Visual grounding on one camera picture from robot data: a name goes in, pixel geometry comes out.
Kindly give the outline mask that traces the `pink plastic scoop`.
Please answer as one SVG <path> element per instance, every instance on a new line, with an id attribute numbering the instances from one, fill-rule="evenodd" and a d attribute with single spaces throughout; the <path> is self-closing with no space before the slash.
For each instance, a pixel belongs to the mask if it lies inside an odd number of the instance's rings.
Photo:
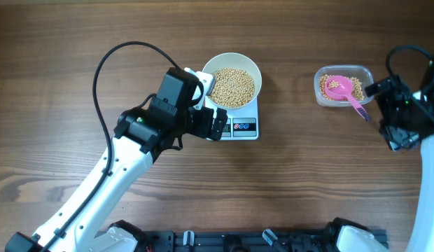
<path id="1" fill-rule="evenodd" d="M 334 100 L 343 100 L 344 98 L 357 111 L 357 113 L 367 122 L 370 121 L 368 112 L 362 107 L 359 101 L 352 95 L 354 87 L 352 82 L 343 76 L 330 76 L 325 81 L 325 93 Z"/>

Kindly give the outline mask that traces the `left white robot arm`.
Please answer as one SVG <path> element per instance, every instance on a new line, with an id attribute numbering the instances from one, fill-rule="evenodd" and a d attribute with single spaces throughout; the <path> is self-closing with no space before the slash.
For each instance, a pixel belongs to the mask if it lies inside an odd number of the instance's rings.
<path id="1" fill-rule="evenodd" d="M 128 188 L 166 150 L 181 150 L 184 134 L 217 141 L 228 119 L 203 105 L 215 78 L 172 67 L 160 89 L 124 111 L 108 147 L 63 207 L 32 236 L 15 233 L 6 251 L 145 251 L 143 232 L 128 223 L 98 231 Z"/>

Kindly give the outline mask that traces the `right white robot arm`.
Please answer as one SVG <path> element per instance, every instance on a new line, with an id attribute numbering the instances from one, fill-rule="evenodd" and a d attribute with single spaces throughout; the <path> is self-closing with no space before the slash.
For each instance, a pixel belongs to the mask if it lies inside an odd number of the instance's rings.
<path id="1" fill-rule="evenodd" d="M 434 251 L 434 56 L 418 92 L 390 68 L 390 76 L 366 87 L 382 114 L 380 134 L 393 151 L 420 145 L 421 187 L 407 251 Z"/>

